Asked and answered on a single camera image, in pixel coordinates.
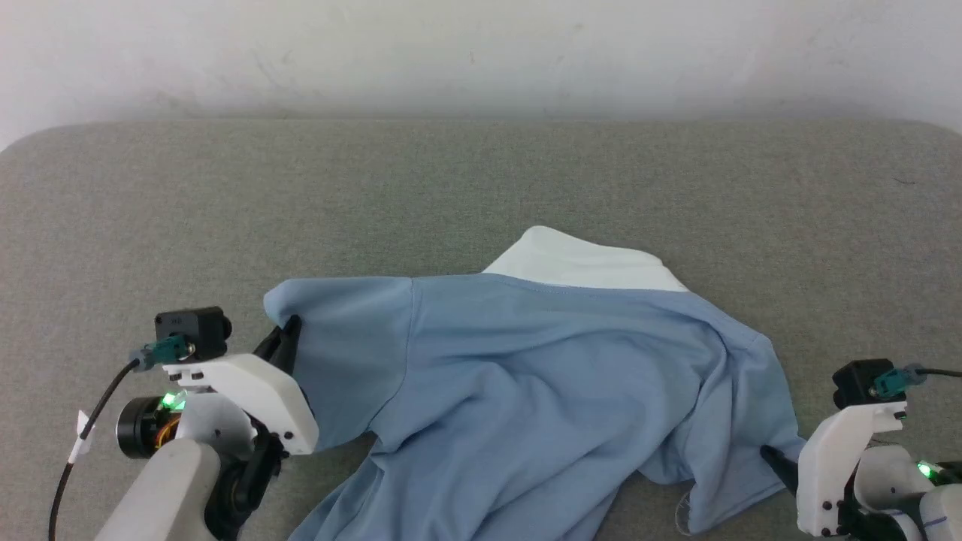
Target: blue shirt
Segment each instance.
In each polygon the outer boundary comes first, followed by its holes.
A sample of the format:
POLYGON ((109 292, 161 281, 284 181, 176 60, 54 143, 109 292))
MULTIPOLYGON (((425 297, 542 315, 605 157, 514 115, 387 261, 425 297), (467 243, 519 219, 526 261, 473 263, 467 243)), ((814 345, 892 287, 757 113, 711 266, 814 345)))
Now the blue shirt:
POLYGON ((303 319, 317 448, 377 435, 292 540, 591 539, 636 470, 693 479, 700 532, 783 488, 760 446, 803 444, 770 341, 689 292, 323 278, 265 307, 303 319))

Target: white wall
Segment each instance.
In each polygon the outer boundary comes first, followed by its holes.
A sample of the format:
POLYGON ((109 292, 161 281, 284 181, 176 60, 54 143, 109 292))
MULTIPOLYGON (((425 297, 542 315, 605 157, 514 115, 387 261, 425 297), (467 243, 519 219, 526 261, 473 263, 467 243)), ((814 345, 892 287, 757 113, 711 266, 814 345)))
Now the white wall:
POLYGON ((0 0, 0 148, 191 116, 891 116, 962 131, 958 0, 0 0))

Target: shirt sleeve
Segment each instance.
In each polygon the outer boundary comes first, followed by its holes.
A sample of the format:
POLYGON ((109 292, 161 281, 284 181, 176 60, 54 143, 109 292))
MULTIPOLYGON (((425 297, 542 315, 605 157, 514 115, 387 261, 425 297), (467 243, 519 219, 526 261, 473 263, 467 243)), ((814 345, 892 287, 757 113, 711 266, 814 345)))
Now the shirt sleeve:
POLYGON ((366 432, 404 379, 412 280, 288 280, 265 295, 264 307, 278 325, 295 314, 302 320, 293 377, 320 428, 316 450, 366 432))

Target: black cable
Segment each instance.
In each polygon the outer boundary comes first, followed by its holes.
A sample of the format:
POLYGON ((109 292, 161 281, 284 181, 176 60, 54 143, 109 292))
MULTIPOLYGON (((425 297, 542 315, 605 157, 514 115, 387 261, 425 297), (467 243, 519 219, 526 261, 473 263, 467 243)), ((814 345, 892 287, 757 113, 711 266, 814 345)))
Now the black cable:
MULTIPOLYGON (((97 405, 93 407, 93 411, 90 412, 90 418, 87 419, 87 424, 84 425, 84 429, 80 431, 79 439, 86 440, 90 436, 90 431, 93 430, 93 424, 97 422, 97 418, 100 417, 100 412, 104 410, 104 406, 107 405, 107 400, 111 398, 111 395, 116 391, 120 381, 125 375, 129 374, 131 370, 140 364, 139 359, 134 359, 127 363, 127 366, 123 367, 117 375, 114 376, 114 381, 107 386, 107 390, 104 391, 100 401, 97 405)), ((61 474, 61 480, 57 483, 57 493, 54 494, 54 502, 50 505, 50 523, 47 527, 47 539, 49 541, 56 541, 57 539, 57 512, 60 511, 60 503, 63 499, 63 491, 66 489, 66 481, 70 478, 70 471, 73 470, 73 463, 67 461, 66 465, 63 466, 63 473, 61 474)))
POLYGON ((931 375, 950 375, 952 377, 962 377, 962 372, 955 370, 942 370, 937 368, 920 368, 916 370, 918 374, 931 374, 931 375))

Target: gray table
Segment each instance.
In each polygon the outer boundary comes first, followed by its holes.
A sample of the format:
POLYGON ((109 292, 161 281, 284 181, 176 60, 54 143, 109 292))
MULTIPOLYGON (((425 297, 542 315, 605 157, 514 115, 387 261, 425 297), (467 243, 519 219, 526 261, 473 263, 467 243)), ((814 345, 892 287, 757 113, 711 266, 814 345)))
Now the gray table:
MULTIPOLYGON (((73 441, 159 311, 219 304, 235 350, 291 276, 483 269, 530 225, 661 257, 775 344, 803 435, 830 376, 887 356, 962 369, 962 138, 886 121, 187 121, 67 127, 0 154, 0 538, 40 539, 73 441)), ((67 490, 89 539, 141 463, 113 423, 163 390, 130 377, 67 490)), ((891 439, 958 457, 962 383, 931 380, 891 439)), ((364 455, 297 458, 245 539, 283 539, 364 455)), ((599 539, 680 539, 685 487, 625 484, 599 539)), ((701 537, 804 539, 785 494, 701 537)))

